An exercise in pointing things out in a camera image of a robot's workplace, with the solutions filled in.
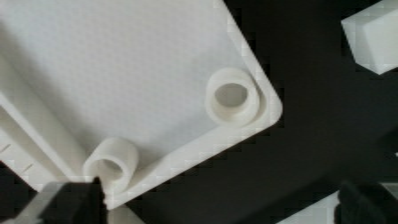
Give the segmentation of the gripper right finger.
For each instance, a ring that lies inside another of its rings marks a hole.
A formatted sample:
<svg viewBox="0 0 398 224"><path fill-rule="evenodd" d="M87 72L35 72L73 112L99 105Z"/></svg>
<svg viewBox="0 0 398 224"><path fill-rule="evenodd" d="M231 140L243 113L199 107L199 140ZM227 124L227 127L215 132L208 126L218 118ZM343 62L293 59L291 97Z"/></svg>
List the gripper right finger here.
<svg viewBox="0 0 398 224"><path fill-rule="evenodd" d="M398 182L345 182L334 224L398 224Z"/></svg>

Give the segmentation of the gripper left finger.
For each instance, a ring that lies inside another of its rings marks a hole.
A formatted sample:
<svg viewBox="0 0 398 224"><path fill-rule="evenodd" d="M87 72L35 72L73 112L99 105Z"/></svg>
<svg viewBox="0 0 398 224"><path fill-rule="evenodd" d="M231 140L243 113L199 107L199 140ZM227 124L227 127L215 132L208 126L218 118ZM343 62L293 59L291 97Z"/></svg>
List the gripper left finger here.
<svg viewBox="0 0 398 224"><path fill-rule="evenodd" d="M16 224L107 224L101 180L51 182L37 193Z"/></svg>

